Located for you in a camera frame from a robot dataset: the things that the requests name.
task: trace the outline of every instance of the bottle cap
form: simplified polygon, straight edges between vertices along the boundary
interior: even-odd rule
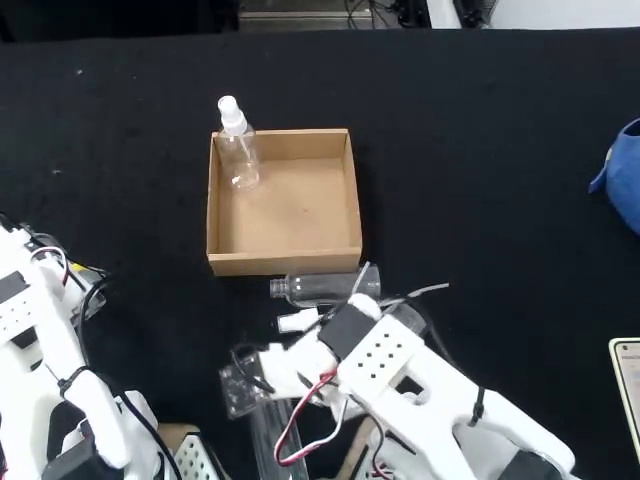
[[[225,95],[218,100],[218,110],[224,132],[230,136],[242,135],[247,131],[247,119],[238,107],[235,97]]]

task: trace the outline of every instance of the blue object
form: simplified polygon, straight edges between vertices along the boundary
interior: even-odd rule
[[[611,203],[627,225],[640,235],[640,118],[620,130],[604,167],[589,184],[589,193],[605,183]]]

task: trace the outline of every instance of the cardboard box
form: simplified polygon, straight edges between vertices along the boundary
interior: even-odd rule
[[[348,272],[362,253],[346,129],[256,133],[263,179],[249,191],[223,176],[211,139],[207,257],[216,275]]]

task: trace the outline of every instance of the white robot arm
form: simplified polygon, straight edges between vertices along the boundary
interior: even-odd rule
[[[157,427],[144,397],[127,392],[125,400],[114,398],[86,367],[72,319],[78,317],[90,287],[70,271],[64,252],[43,249],[19,226],[0,228],[4,480],[78,478],[71,474],[73,465],[81,462],[98,462],[104,467],[104,477],[91,473],[96,479],[112,478],[108,475],[113,471],[131,480],[176,478],[167,456],[128,407],[134,405],[138,414]],[[35,338],[18,346],[15,340],[27,331],[34,332]],[[49,461],[49,419],[63,399],[85,414],[91,434],[86,438],[79,428],[70,432],[58,457]]]
[[[330,407],[338,422],[365,413],[393,434],[354,478],[364,479],[372,467],[384,475],[384,464],[394,475],[387,478],[406,480],[576,479],[574,455],[561,440],[499,393],[476,385],[362,294],[292,347],[272,345],[259,358],[275,390],[271,398],[303,396],[309,383],[332,372],[317,389],[321,397],[310,400]],[[398,392],[405,378],[420,395]]]

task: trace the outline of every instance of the black cloth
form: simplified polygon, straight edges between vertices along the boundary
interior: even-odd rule
[[[426,303],[468,375],[567,442],[578,474],[638,478],[607,343],[640,335],[640,241],[586,190],[640,115],[639,50],[638,30],[0,47],[0,209],[121,273],[86,329],[93,367],[253,478],[217,372],[233,343],[275,339],[288,307],[205,261],[215,100],[236,95],[259,129],[348,127],[383,288],[450,281]],[[309,409],[303,440],[331,425]],[[314,452],[312,474],[348,443]]]

